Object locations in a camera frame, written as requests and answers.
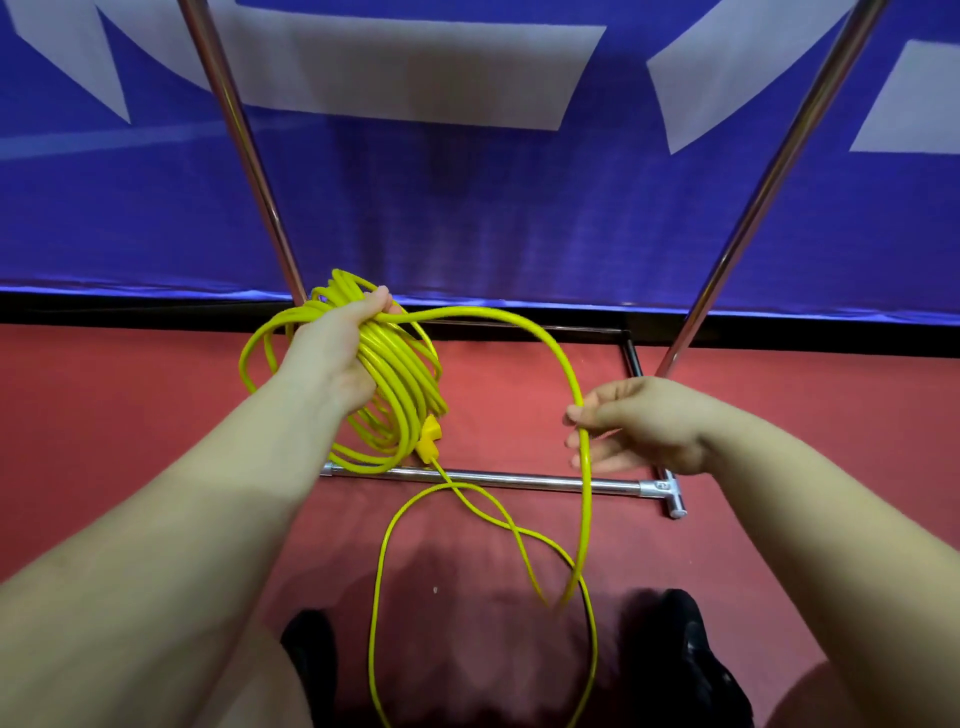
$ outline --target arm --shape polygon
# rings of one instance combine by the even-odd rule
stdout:
[[[224,668],[343,417],[357,327],[298,331],[280,372],[135,496],[0,587],[0,724],[182,726]]]
[[[599,473],[716,478],[871,724],[960,724],[957,551],[796,438],[675,382],[613,382],[567,418],[619,429],[594,446]]]

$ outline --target left hand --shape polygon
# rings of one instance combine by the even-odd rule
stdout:
[[[381,285],[363,301],[334,308],[300,327],[278,376],[295,381],[305,396],[316,393],[323,397],[324,404],[335,407],[340,418],[359,409],[370,401],[376,388],[357,359],[359,327],[393,305],[390,291]]]

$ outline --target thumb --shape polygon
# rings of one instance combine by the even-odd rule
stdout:
[[[578,427],[608,430],[623,426],[623,410],[620,400],[604,402],[596,407],[578,407],[571,404],[566,416]]]
[[[353,301],[345,305],[341,310],[343,316],[356,326],[360,326],[367,319],[371,319],[380,313],[390,300],[390,292],[387,286],[381,285],[372,293],[364,296],[363,301]]]

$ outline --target forearm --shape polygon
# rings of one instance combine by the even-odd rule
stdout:
[[[0,723],[182,725],[193,715],[332,442],[339,417],[316,405],[272,379],[142,491],[0,588],[0,667],[13,678],[0,688]]]
[[[750,415],[711,448],[737,517],[874,722],[956,724],[957,552]]]

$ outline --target yellow plug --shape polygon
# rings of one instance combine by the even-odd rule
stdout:
[[[437,449],[435,440],[442,438],[444,434],[440,430],[440,423],[433,415],[427,415],[423,421],[423,427],[420,430],[420,439],[414,448],[417,455],[425,465],[430,465],[440,457],[440,451]]]

